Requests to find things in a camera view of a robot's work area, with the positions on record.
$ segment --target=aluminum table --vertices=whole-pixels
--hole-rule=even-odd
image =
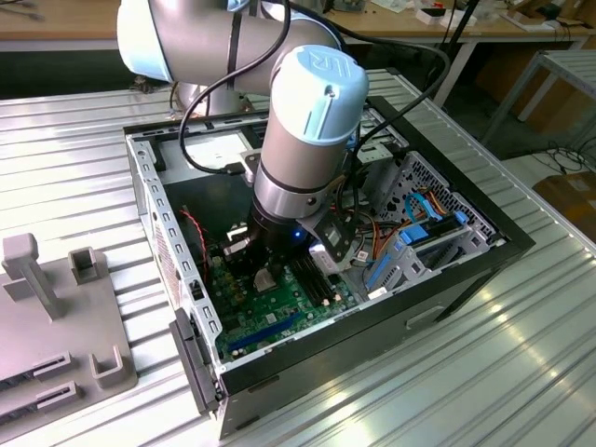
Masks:
[[[550,75],[530,101],[533,103],[528,103],[526,109],[531,108],[534,110],[534,107],[558,78],[564,79],[579,91],[596,100],[596,50],[538,51],[494,112],[488,129],[482,135],[482,144],[486,144],[491,140],[513,104],[523,93],[523,90],[539,68],[546,68],[550,71]],[[530,113],[527,113],[527,111],[522,111],[520,120],[525,121],[529,115]],[[576,147],[594,127],[596,127],[596,116],[576,134],[571,146]]]
[[[416,94],[386,71],[370,79],[371,94],[397,108]],[[220,445],[168,333],[173,312],[121,130],[167,118],[168,92],[0,102],[0,111],[0,237],[32,231],[45,259],[103,250],[140,376],[8,445]],[[596,247],[432,102],[407,118],[536,246],[452,318],[221,445],[596,444]]]

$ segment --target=connector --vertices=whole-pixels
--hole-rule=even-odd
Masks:
[[[223,173],[227,175],[240,175],[245,172],[244,166],[239,161],[237,163],[230,163],[229,165],[225,165],[222,169]]]

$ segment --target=table leg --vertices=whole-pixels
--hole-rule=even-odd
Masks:
[[[461,48],[459,48],[454,63],[452,63],[451,65],[451,70],[449,70],[447,77],[440,85],[439,91],[437,91],[435,99],[433,100],[433,102],[435,102],[435,104],[437,104],[439,107],[442,107],[445,101],[447,101],[447,97],[451,93],[451,90],[453,89],[455,82],[459,78],[459,75],[462,74],[462,71],[464,70],[464,67],[467,64],[469,57],[472,55],[472,52],[474,51],[476,44],[478,44],[478,41],[472,40],[466,42],[462,45]]]
[[[571,44],[569,49],[581,49],[584,46],[584,44],[586,43],[586,40],[587,39],[576,40],[573,44]],[[534,94],[532,99],[530,101],[528,101],[526,106],[521,111],[520,115],[518,116],[520,121],[525,121],[526,119],[528,119],[528,117],[532,114],[532,112],[534,111],[536,106],[542,101],[542,99],[545,97],[545,95],[549,92],[550,88],[554,85],[554,83],[557,79],[558,79],[557,75],[549,74],[549,77],[547,77],[547,80],[542,83],[542,85],[536,91],[536,93]]]
[[[528,66],[523,70],[518,80],[515,81],[515,84],[505,97],[505,99],[501,102],[498,106],[496,111],[489,122],[488,129],[482,135],[481,143],[482,145],[486,145],[486,143],[491,139],[493,134],[496,132],[498,127],[501,125],[505,117],[507,116],[508,111],[513,107],[515,101],[520,97],[523,92],[523,89],[526,87],[528,82],[534,77],[534,74],[538,70],[540,66],[539,57],[541,57],[540,53],[536,53],[533,57]]]
[[[596,114],[579,130],[575,137],[569,143],[569,147],[578,150],[581,143],[588,138],[591,132],[596,128]]]

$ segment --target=ur logo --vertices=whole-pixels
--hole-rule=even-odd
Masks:
[[[320,72],[336,72],[340,77],[350,76],[347,60],[341,56],[311,50],[310,66]]]

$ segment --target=green circuit board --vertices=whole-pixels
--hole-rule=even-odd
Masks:
[[[220,356],[226,361],[282,340],[358,304],[339,277],[329,282],[334,296],[328,304],[314,306],[289,267],[285,268],[274,290],[262,293],[252,287],[251,278],[233,277],[218,259],[210,274],[213,279],[211,300],[223,325],[223,332],[216,344]],[[241,349],[231,348],[234,342],[279,324],[288,327],[258,343],[245,345]]]

